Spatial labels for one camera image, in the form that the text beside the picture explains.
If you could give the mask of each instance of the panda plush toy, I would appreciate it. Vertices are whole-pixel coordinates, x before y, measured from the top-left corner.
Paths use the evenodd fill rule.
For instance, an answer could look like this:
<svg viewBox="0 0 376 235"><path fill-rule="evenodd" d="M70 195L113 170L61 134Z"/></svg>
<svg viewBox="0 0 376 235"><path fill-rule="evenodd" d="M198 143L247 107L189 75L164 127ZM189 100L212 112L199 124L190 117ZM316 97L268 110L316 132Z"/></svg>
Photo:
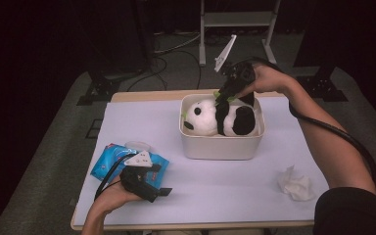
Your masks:
<svg viewBox="0 0 376 235"><path fill-rule="evenodd" d="M196 136L219 134L229 137L259 134L258 114L253 106L254 96L252 98L253 102L249 102L250 104L239 99L227 102L228 107L224 107L224 114L221 114L221 107L215 99L194 103L185 114L184 126L187 133Z"/></svg>

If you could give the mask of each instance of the blue plastic package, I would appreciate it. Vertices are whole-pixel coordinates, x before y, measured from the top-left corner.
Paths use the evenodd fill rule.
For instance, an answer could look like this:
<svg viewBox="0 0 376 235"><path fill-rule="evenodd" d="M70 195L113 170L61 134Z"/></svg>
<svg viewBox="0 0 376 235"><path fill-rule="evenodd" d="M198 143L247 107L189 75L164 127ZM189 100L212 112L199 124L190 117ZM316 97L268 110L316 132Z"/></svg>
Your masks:
<svg viewBox="0 0 376 235"><path fill-rule="evenodd" d="M126 147L123 147L117 144L110 144L105 147L105 150L103 151L97 163L94 165L90 174L98 178L100 181L102 181L107 175L107 173L109 172L109 170L112 168L112 166L115 164L115 162L117 162L120 158L128 154L138 154L138 153L139 152L136 150L128 149ZM169 164L169 161L164 159L160 155L153 154L151 152L149 152L149 155L151 156L152 163L154 165L160 165L161 169L158 172L149 171L146 174L145 180L150 185L154 186L157 189L160 189L161 182L164 177L166 167ZM115 178L118 174L120 174L121 171L124 169L124 167L125 165L123 161L115 169L115 171L113 172L108 182L111 182L113 178Z"/></svg>

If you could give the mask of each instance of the white tabletop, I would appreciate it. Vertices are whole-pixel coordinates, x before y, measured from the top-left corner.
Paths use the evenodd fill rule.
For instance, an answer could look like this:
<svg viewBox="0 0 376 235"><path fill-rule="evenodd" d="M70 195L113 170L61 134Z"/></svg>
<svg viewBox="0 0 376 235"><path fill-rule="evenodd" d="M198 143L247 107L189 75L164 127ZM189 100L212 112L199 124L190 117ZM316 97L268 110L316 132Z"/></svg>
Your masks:
<svg viewBox="0 0 376 235"><path fill-rule="evenodd" d="M106 217L105 226L170 229L313 221L317 198L328 189L326 181L310 155L298 121L289 113L287 99L258 99L266 130L256 156L248 161L186 158L178 128L180 100L109 103L89 171L106 145L142 141L169 160L162 187L173 190L154 203L126 204ZM277 177L291 165L296 176L310 178L315 199L297 202L281 191ZM76 229L83 225L100 184L89 171L71 221Z"/></svg>

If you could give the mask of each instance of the black sleeve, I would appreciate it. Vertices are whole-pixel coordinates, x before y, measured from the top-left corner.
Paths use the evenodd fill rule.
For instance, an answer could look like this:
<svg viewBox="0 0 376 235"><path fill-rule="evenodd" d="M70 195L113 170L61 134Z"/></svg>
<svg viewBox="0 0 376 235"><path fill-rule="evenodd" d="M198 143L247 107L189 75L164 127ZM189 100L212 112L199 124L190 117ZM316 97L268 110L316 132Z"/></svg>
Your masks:
<svg viewBox="0 0 376 235"><path fill-rule="evenodd" d="M313 234L376 234L376 195L357 188L328 190L316 203Z"/></svg>

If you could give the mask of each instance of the white plastic bracket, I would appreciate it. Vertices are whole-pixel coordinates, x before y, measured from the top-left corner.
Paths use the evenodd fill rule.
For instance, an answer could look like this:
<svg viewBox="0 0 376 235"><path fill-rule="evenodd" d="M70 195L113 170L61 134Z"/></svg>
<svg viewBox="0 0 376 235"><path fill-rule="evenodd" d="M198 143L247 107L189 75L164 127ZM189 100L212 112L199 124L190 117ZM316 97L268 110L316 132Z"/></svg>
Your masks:
<svg viewBox="0 0 376 235"><path fill-rule="evenodd" d="M147 151L142 151L139 154L133 156L132 158L124 161L125 165L130 166L143 166L143 167L151 167L151 155Z"/></svg>
<svg viewBox="0 0 376 235"><path fill-rule="evenodd" d="M228 54L230 53L231 47L233 47L233 44L236 38L237 38L237 35L231 35L231 40L225 46L224 50L222 50L221 54L219 54L219 56L215 58L215 71L216 72L219 72L225 60L227 59Z"/></svg>

